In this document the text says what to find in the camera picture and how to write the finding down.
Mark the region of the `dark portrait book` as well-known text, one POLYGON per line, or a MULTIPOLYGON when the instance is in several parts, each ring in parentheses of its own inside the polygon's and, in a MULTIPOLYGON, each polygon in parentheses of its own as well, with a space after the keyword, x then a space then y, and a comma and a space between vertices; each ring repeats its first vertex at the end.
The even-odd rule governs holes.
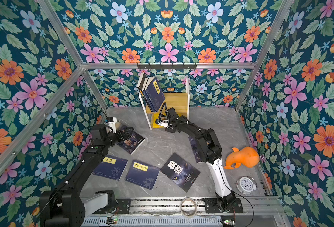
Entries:
POLYGON ((189 141, 190 141, 190 145, 191 145, 191 149, 192 149, 192 153, 194 155, 195 161, 197 164, 202 162, 202 159, 197 151, 197 144, 194 138, 189 137, 189 141))
POLYGON ((143 136, 133 131, 129 139, 118 142, 117 145, 125 150, 127 153, 132 155, 144 141, 145 138, 143 136))

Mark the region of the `blue book yellow label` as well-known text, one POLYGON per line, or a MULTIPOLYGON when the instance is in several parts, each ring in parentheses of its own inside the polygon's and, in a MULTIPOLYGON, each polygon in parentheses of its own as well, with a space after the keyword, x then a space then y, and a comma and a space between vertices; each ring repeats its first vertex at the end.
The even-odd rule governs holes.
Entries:
POLYGON ((156 112, 158 112, 160 107, 165 102, 164 93, 156 77, 149 77, 147 86, 148 86, 148 91, 150 92, 152 103, 156 109, 156 112))
POLYGON ((144 85, 143 85, 143 93, 144 93, 144 96, 147 98, 147 101, 150 105, 150 107, 149 107, 150 111, 154 113, 154 112, 156 112, 156 109, 155 109, 155 107, 152 103, 150 92, 148 91, 148 86, 147 86, 148 80, 149 80, 148 77, 145 76, 144 85))

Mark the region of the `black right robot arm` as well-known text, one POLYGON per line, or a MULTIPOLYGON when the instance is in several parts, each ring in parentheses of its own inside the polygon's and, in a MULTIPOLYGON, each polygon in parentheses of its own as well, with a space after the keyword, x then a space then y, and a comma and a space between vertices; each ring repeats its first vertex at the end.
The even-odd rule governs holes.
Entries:
POLYGON ((213 129, 204 129, 191 122, 187 117, 179 116, 174 108, 159 112, 155 122, 165 127, 167 132, 184 132, 195 140, 197 152, 207 164, 215 184, 217 206, 227 212, 234 205, 236 196, 227 181, 222 165, 222 147, 213 129))

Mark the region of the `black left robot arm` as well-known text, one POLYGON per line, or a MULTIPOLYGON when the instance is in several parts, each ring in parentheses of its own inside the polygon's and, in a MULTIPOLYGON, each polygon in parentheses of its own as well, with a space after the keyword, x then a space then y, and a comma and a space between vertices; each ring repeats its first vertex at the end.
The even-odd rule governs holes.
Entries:
POLYGON ((108 205, 107 193, 82 201, 81 190, 92 172, 108 154, 109 148, 129 139, 133 131, 132 127, 113 131, 105 124, 92 127, 91 143, 83 152, 78 164, 52 191, 42 193, 39 199, 39 218, 42 227, 80 227, 87 216, 108 205))

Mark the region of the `yellow book under shelf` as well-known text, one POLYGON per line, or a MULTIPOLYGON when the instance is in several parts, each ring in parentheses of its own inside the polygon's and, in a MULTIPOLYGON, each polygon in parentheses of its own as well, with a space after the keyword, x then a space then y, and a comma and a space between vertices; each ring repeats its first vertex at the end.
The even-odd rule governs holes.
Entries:
MULTIPOLYGON (((167 121, 167 117, 165 116, 166 113, 163 112, 162 115, 163 116, 161 116, 161 119, 163 121, 167 121)), ((159 119, 159 113, 154 113, 153 116, 152 116, 152 118, 151 118, 151 126, 152 126, 152 128, 163 128, 162 125, 159 125, 159 124, 156 123, 156 120, 158 120, 158 119, 159 119)))

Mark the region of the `wooden white bookshelf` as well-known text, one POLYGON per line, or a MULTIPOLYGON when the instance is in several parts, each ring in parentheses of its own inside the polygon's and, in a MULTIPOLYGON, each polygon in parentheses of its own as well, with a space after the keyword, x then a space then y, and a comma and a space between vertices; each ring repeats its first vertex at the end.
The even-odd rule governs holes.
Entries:
MULTIPOLYGON (((190 81, 188 77, 185 77, 185 92, 183 93, 165 93, 165 103, 167 108, 174 108, 178 114, 184 114, 186 117, 189 117, 190 112, 190 81)), ((147 119, 147 123, 149 124, 150 130, 152 130, 151 126, 151 118, 154 113, 151 112, 150 108, 147 106, 146 102, 142 98, 140 92, 138 93, 139 100, 142 105, 145 117, 147 119)))

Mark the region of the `black book on shelf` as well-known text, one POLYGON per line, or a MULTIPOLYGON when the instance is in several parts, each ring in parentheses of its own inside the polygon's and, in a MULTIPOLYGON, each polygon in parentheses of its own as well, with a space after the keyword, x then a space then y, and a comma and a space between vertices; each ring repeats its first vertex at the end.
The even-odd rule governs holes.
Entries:
POLYGON ((144 99, 144 101, 146 102, 147 106, 150 107, 148 101, 147 101, 147 98, 144 96, 144 93, 143 93, 143 85, 144 85, 144 80, 145 80, 145 75, 144 73, 142 73, 140 76, 139 76, 139 80, 138 80, 138 83, 137 83, 137 88, 142 96, 142 98, 144 99))

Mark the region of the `black wolf cover book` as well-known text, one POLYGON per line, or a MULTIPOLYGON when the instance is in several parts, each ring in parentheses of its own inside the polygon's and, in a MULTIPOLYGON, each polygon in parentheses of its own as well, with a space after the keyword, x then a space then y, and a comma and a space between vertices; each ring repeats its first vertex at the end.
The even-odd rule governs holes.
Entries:
POLYGON ((161 172, 185 192, 189 191, 200 174, 197 168, 176 153, 162 166, 161 172))

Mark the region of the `orange gourd toy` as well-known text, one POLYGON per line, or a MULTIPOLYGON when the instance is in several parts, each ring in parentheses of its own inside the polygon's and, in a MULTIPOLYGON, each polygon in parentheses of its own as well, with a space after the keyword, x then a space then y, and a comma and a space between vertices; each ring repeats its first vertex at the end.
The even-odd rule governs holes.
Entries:
POLYGON ((254 167, 260 161, 260 156, 258 152, 252 147, 245 147, 239 150, 236 147, 233 147, 233 152, 230 153, 225 160, 224 169, 232 170, 239 168, 241 165, 246 167, 254 167))

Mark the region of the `white alarm clock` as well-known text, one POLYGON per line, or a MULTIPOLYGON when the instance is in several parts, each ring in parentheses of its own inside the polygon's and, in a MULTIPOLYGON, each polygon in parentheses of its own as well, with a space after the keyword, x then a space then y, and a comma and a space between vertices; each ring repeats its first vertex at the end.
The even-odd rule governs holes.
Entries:
POLYGON ((250 194, 257 189, 255 180, 247 176, 239 178, 236 187, 241 194, 250 194))

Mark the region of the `black hook rail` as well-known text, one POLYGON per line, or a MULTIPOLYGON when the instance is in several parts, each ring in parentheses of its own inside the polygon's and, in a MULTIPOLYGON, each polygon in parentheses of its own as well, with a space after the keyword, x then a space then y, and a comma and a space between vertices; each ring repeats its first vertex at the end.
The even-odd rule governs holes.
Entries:
POLYGON ((196 63, 138 63, 139 70, 194 70, 197 69, 196 63))

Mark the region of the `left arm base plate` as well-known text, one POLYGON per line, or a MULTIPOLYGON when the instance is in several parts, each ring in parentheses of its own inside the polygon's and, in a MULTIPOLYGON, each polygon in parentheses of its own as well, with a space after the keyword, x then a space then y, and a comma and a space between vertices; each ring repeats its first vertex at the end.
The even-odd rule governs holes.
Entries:
POLYGON ((108 204, 93 214, 129 214, 131 201, 131 199, 116 199, 111 205, 108 204))

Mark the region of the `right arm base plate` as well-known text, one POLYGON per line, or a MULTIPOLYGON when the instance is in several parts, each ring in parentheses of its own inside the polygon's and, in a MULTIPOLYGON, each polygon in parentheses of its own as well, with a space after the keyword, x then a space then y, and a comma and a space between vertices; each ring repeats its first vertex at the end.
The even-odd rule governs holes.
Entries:
POLYGON ((229 204, 225 204, 221 198, 203 198, 206 213, 243 213, 241 200, 236 198, 229 204))

